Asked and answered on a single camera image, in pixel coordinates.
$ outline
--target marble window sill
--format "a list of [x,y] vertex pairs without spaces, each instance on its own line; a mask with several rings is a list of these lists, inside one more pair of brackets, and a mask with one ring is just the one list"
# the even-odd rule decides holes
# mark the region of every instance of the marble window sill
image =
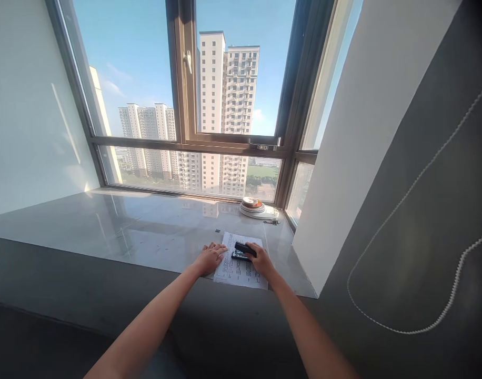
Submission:
[[234,203],[99,188],[0,215],[0,238],[181,273],[231,232],[260,238],[294,292],[316,298],[280,221],[246,217]]

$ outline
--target white bead chain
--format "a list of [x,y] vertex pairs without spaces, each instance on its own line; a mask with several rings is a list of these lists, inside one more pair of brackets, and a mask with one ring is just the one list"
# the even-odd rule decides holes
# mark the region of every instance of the white bead chain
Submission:
[[450,310],[451,306],[453,305],[453,301],[455,300],[455,294],[457,292],[457,287],[458,287],[458,284],[460,282],[460,273],[462,271],[462,267],[464,265],[464,261],[466,260],[467,258],[467,255],[472,251],[474,250],[480,243],[482,243],[482,236],[475,242],[473,243],[471,246],[469,246],[467,249],[465,249],[461,256],[460,256],[460,261],[458,263],[458,266],[457,266],[457,269],[455,270],[455,279],[453,281],[453,286],[451,287],[451,293],[450,293],[450,298],[448,300],[448,303],[446,304],[446,306],[444,307],[443,311],[441,312],[441,314],[439,315],[439,317],[432,323],[430,324],[428,327],[426,328],[423,328],[423,329],[419,329],[419,330],[415,330],[415,331],[409,331],[409,332],[405,332],[405,331],[400,331],[400,330],[397,330],[397,329],[394,329],[394,328],[391,328],[389,326],[386,326],[384,324],[382,324],[381,322],[378,322],[376,321],[375,319],[373,319],[372,317],[368,316],[363,310],[360,309],[360,307],[355,303],[355,301],[353,300],[353,297],[352,297],[352,293],[350,292],[350,279],[352,278],[352,274],[353,272],[355,271],[355,269],[357,268],[360,260],[363,258],[363,256],[366,254],[367,250],[369,249],[369,247],[371,246],[371,243],[373,243],[374,239],[376,238],[376,236],[378,235],[378,233],[381,231],[381,229],[383,229],[383,227],[385,226],[385,224],[391,219],[391,217],[394,215],[394,213],[399,209],[400,205],[403,203],[403,201],[408,197],[408,195],[411,193],[411,191],[413,190],[413,188],[415,188],[416,184],[418,183],[418,181],[420,180],[420,178],[422,177],[422,175],[427,171],[427,169],[432,165],[432,163],[434,163],[434,161],[436,160],[436,158],[439,156],[439,154],[444,150],[444,148],[451,142],[451,140],[455,137],[455,135],[458,133],[458,131],[460,130],[460,128],[462,127],[462,125],[465,123],[465,121],[467,121],[467,119],[469,118],[469,116],[471,115],[471,113],[473,112],[473,109],[475,108],[476,104],[478,104],[478,102],[481,100],[482,98],[482,91],[479,93],[479,95],[476,97],[476,99],[473,101],[473,103],[471,104],[471,106],[469,107],[469,109],[467,110],[466,114],[464,115],[464,117],[462,117],[462,120],[460,121],[460,123],[457,125],[457,127],[455,128],[455,130],[453,131],[453,133],[449,136],[449,138],[446,140],[446,142],[441,146],[441,148],[437,151],[437,153],[434,155],[434,157],[430,160],[429,163],[427,163],[427,165],[424,167],[424,169],[420,172],[420,174],[418,174],[418,176],[416,177],[415,181],[413,182],[413,184],[411,184],[411,187],[409,188],[409,190],[406,192],[406,194],[403,196],[403,198],[399,201],[399,203],[397,204],[397,206],[394,208],[394,210],[388,215],[388,217],[386,218],[385,221],[383,221],[383,223],[381,224],[381,226],[378,228],[378,230],[376,231],[376,233],[374,234],[373,238],[371,238],[371,240],[369,241],[369,243],[367,244],[366,248],[364,249],[364,251],[362,252],[362,254],[360,255],[360,257],[358,258],[357,260],[357,263],[355,263],[355,266],[353,266],[352,268],[352,271],[350,271],[350,274],[348,276],[348,281],[346,282],[346,288],[348,289],[348,295],[350,296],[350,299],[351,301],[353,302],[353,304],[357,307],[357,309],[364,315],[366,316],[368,319],[370,319],[372,322],[378,324],[379,326],[382,326],[384,327],[385,329],[388,329],[392,332],[395,332],[395,333],[401,333],[401,334],[419,334],[419,333],[425,333],[425,332],[428,332],[430,331],[431,329],[435,328],[437,325],[439,325],[439,323],[445,318],[446,314],[448,313],[448,311]]

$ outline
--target paper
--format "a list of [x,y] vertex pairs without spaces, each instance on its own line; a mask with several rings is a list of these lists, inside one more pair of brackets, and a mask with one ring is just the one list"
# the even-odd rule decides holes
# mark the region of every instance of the paper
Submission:
[[263,290],[268,289],[269,284],[267,283],[267,280],[255,270],[252,262],[232,259],[232,253],[235,250],[234,245],[236,242],[254,242],[259,246],[262,246],[262,240],[258,238],[243,237],[225,232],[222,243],[227,246],[228,250],[224,253],[222,263],[216,268],[215,274],[213,275],[213,281],[216,283],[261,288]]

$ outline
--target window handle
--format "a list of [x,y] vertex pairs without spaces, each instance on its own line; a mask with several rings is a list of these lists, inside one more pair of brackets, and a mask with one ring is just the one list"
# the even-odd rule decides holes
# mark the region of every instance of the window handle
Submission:
[[187,50],[187,52],[185,54],[183,54],[183,60],[187,64],[188,72],[190,72],[190,74],[192,74],[192,57],[190,55],[190,50]]
[[258,143],[255,143],[254,141],[252,141],[251,138],[248,139],[248,143],[249,143],[250,145],[253,145],[254,148],[256,148],[257,150],[276,150],[278,147],[281,146],[281,142],[282,142],[282,138],[281,138],[281,137],[278,137],[277,139],[275,139],[274,145],[270,145],[270,144],[258,144]]

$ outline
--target window frame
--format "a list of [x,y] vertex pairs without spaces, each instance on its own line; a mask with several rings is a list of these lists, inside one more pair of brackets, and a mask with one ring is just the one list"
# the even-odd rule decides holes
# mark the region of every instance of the window frame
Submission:
[[[314,164],[316,160],[317,151],[302,151],[300,146],[314,83],[319,73],[323,46],[326,43],[329,24],[337,1],[296,0],[275,135],[257,136],[202,133],[197,130],[200,114],[198,110],[202,105],[197,99],[196,77],[200,74],[197,72],[197,59],[202,58],[200,54],[197,55],[196,4],[195,0],[166,0],[176,141],[159,141],[96,134],[96,131],[102,133],[104,130],[103,121],[100,117],[97,98],[94,96],[95,89],[72,5],[73,0],[45,0],[100,185],[220,201],[240,201],[239,198],[221,195],[210,196],[109,184],[107,178],[111,175],[111,168],[102,161],[100,146],[278,158],[282,163],[275,198],[272,203],[267,203],[283,209],[284,215],[289,220],[285,208],[290,197],[297,164],[298,162]],[[191,67],[186,64],[185,52],[190,52]],[[260,149],[261,145],[269,145],[269,149]]]

